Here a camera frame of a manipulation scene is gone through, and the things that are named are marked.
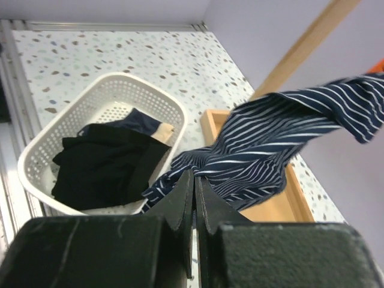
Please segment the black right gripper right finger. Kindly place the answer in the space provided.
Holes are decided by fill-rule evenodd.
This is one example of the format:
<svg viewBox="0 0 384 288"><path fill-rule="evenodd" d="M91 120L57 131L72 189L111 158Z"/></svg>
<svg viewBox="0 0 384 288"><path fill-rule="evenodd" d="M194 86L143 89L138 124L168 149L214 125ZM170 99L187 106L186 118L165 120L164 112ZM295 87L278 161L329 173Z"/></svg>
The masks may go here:
<svg viewBox="0 0 384 288"><path fill-rule="evenodd" d="M196 178L201 287L382 287L362 236L341 223L255 223Z"/></svg>

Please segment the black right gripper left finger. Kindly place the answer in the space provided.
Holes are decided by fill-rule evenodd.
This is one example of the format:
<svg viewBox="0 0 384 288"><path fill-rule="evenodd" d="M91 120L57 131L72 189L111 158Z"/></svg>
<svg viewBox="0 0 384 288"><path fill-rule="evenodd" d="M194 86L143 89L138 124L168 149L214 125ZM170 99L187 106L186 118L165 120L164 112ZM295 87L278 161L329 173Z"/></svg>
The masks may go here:
<svg viewBox="0 0 384 288"><path fill-rule="evenodd" d="M2 287L186 287L193 174L142 215L29 220L1 264Z"/></svg>

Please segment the navy striped underwear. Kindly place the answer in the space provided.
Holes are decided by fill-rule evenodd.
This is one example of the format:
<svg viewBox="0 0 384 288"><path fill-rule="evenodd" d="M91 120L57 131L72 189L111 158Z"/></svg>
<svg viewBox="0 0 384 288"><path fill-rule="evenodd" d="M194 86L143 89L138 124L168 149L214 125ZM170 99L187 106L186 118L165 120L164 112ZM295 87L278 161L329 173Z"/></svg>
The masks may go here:
<svg viewBox="0 0 384 288"><path fill-rule="evenodd" d="M382 125L382 73L266 94L233 109L213 144L175 157L144 192L142 210L169 194L186 170L236 210L247 209L285 189L286 166L310 140L344 128L368 143Z"/></svg>

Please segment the black underwear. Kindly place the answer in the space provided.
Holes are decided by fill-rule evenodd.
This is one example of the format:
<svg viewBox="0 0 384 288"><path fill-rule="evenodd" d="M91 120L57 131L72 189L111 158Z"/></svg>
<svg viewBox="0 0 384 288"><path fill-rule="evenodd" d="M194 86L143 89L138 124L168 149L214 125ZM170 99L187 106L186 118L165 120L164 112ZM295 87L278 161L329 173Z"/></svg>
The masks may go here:
<svg viewBox="0 0 384 288"><path fill-rule="evenodd" d="M55 200L84 211L142 199L149 179L170 149L127 128L91 124L84 136L65 137L53 162L59 166Z"/></svg>

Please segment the navy underwear with beige band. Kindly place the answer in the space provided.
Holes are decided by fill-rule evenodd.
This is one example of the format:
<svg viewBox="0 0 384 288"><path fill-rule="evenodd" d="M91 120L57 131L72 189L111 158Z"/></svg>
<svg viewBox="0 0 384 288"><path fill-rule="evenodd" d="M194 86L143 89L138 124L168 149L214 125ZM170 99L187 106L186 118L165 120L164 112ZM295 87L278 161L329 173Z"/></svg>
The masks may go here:
<svg viewBox="0 0 384 288"><path fill-rule="evenodd" d="M133 109L124 119L88 124L77 133L77 136L83 140L112 147L158 146L167 151L170 149L167 142L173 132L172 125Z"/></svg>

